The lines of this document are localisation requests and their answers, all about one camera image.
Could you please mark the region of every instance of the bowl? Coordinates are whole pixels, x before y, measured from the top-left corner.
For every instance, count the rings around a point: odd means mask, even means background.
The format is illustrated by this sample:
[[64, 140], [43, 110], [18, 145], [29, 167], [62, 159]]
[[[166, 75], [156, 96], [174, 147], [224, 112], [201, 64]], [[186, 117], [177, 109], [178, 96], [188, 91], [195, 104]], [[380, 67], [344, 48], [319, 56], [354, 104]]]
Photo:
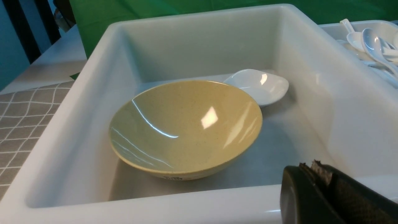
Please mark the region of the bowl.
[[289, 89], [289, 82], [285, 78], [254, 69], [240, 70], [224, 83], [245, 91], [260, 107], [279, 101]]
[[127, 164], [157, 177], [214, 174], [257, 138], [262, 114], [244, 91], [213, 81], [181, 81], [146, 90], [113, 116], [109, 137]]

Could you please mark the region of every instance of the sink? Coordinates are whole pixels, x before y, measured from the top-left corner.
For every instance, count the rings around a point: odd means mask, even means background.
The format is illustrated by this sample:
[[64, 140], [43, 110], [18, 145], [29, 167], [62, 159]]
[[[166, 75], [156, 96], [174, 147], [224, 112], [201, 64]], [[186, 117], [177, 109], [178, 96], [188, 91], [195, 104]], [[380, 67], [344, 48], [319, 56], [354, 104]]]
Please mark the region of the sink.
[[[264, 107], [258, 139], [213, 176], [176, 182], [131, 168], [107, 127], [126, 101], [185, 79], [242, 69], [278, 74], [287, 95]], [[118, 22], [0, 203], [1, 223], [280, 223], [286, 165], [331, 164], [398, 197], [398, 97], [292, 5]]]

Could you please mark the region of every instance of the small white bowl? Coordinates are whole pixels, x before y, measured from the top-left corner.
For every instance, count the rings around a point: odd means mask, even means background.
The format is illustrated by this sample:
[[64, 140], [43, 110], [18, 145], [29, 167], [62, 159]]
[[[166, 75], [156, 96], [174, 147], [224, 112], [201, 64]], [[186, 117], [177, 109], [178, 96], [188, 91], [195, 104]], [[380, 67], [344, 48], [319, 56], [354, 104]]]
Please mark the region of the small white bowl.
[[289, 89], [285, 78], [254, 69], [241, 70], [224, 83], [245, 91], [260, 107], [279, 101]]

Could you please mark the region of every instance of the wall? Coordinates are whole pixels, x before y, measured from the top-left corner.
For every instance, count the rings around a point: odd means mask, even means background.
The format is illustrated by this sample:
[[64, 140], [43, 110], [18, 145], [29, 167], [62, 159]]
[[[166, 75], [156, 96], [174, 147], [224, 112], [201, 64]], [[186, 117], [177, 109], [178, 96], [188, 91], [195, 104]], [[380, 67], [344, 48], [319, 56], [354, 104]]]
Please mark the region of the wall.
[[19, 0], [25, 14], [25, 17], [32, 30], [33, 36], [39, 46], [40, 52], [44, 53], [50, 46], [51, 42], [40, 18], [39, 11], [33, 0]]
[[29, 66], [29, 61], [0, 1], [0, 90]]

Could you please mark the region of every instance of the bowl rim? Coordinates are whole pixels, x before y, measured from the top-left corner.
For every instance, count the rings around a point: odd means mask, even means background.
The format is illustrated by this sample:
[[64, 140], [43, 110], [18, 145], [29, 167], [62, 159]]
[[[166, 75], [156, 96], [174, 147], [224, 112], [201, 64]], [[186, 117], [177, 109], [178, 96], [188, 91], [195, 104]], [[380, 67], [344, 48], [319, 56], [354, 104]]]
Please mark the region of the bowl rim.
[[[138, 165], [138, 164], [135, 164], [135, 163], [133, 163], [133, 162], [127, 160], [126, 158], [124, 158], [122, 155], [120, 155], [119, 152], [115, 149], [114, 145], [112, 144], [112, 138], [111, 138], [111, 124], [112, 124], [112, 121], [113, 121], [115, 115], [116, 115], [126, 104], [128, 104], [130, 101], [134, 100], [136, 97], [140, 96], [141, 94], [146, 93], [147, 91], [150, 91], [150, 90], [152, 90], [152, 89], [154, 89], [154, 88], [158, 88], [158, 87], [160, 87], [160, 86], [171, 85], [171, 84], [176, 84], [176, 83], [191, 83], [191, 82], [201, 82], [201, 83], [208, 83], [208, 82], [210, 82], [210, 83], [222, 84], [222, 85], [225, 85], [225, 86], [228, 86], [228, 87], [232, 87], [232, 88], [238, 89], [238, 90], [242, 91], [244, 94], [246, 94], [246, 95], [251, 99], [251, 101], [252, 101], [254, 104], [256, 104], [256, 105], [258, 106], [257, 102], [253, 99], [252, 96], [250, 96], [250, 95], [249, 95], [248, 93], [246, 93], [245, 91], [239, 89], [238, 87], [235, 87], [235, 86], [232, 86], [232, 85], [229, 85], [229, 84], [226, 84], [226, 83], [211, 81], [211, 80], [182, 80], [182, 81], [164, 83], [164, 84], [161, 84], [161, 85], [158, 85], [158, 86], [154, 86], [154, 87], [152, 87], [152, 88], [149, 88], [149, 89], [147, 89], [147, 90], [145, 90], [145, 91], [140, 92], [139, 94], [137, 94], [136, 96], [134, 96], [131, 100], [129, 100], [129, 101], [127, 101], [126, 103], [124, 103], [124, 104], [117, 110], [117, 112], [115, 112], [115, 114], [112, 116], [112, 119], [111, 119], [111, 121], [110, 121], [110, 123], [109, 123], [109, 127], [108, 127], [108, 141], [109, 141], [109, 143], [111, 144], [112, 150], [115, 152], [115, 154], [116, 154], [123, 162], [127, 163], [128, 165], [130, 165], [130, 166], [132, 166], [132, 167], [134, 167], [134, 168], [136, 168], [136, 169], [139, 169], [139, 170], [142, 170], [142, 171], [145, 171], [145, 172], [149, 172], [149, 173], [153, 173], [153, 174], [161, 174], [161, 175], [179, 175], [179, 174], [183, 174], [183, 175], [188, 175], [188, 174], [200, 173], [200, 172], [202, 172], [202, 171], [210, 170], [210, 169], [213, 169], [213, 168], [222, 166], [222, 165], [224, 165], [224, 164], [226, 164], [226, 163], [229, 163], [229, 162], [231, 162], [232, 160], [234, 160], [235, 158], [239, 157], [239, 156], [240, 156], [241, 154], [243, 154], [244, 152], [246, 152], [246, 150], [247, 150], [248, 148], [250, 148], [250, 146], [256, 141], [256, 139], [258, 138], [258, 135], [260, 134], [260, 131], [261, 131], [261, 129], [262, 129], [263, 122], [260, 122], [260, 126], [259, 126], [259, 128], [258, 128], [258, 131], [256, 131], [256, 137], [250, 142], [250, 144], [248, 144], [248, 146], [247, 146], [245, 149], [243, 149], [243, 150], [242, 150], [240, 153], [238, 153], [236, 156], [233, 156], [233, 157], [231, 157], [231, 158], [228, 158], [226, 161], [224, 161], [224, 162], [222, 162], [222, 163], [220, 163], [220, 164], [217, 164], [217, 165], [214, 165], [214, 166], [210, 166], [210, 167], [206, 167], [206, 168], [203, 168], [203, 169], [192, 170], [192, 171], [162, 171], [162, 170], [158, 170], [158, 169], [146, 168], [146, 167], [140, 166], [140, 165]], [[258, 110], [258, 113], [259, 113], [259, 115], [260, 115], [260, 117], [261, 117], [261, 121], [262, 121], [262, 120], [263, 120], [263, 114], [262, 114], [262, 112], [261, 112], [260, 106], [257, 107], [257, 110]]]

